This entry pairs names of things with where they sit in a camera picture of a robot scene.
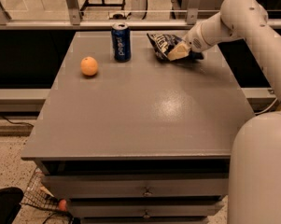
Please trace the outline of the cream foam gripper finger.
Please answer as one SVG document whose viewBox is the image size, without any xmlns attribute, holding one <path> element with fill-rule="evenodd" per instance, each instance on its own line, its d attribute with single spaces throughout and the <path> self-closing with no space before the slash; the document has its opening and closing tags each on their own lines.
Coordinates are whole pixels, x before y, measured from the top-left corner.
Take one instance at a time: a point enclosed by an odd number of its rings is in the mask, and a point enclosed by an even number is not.
<svg viewBox="0 0 281 224">
<path fill-rule="evenodd" d="M 167 58 L 169 61 L 175 61 L 185 58 L 190 53 L 190 45 L 186 42 L 179 42 L 174 48 L 168 53 Z"/>
</svg>

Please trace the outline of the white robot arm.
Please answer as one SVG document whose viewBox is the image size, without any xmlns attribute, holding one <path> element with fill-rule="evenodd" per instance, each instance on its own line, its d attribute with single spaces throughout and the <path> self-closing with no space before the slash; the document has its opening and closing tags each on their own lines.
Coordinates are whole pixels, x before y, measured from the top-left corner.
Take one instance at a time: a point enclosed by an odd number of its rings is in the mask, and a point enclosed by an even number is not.
<svg viewBox="0 0 281 224">
<path fill-rule="evenodd" d="M 243 39 L 270 84 L 249 88 L 250 98 L 281 105 L 281 35 L 256 0 L 224 0 L 219 13 L 196 23 L 168 54 L 173 61 L 220 42 Z M 236 135 L 229 171 L 228 224 L 281 224 L 281 108 L 261 112 Z"/>
</svg>

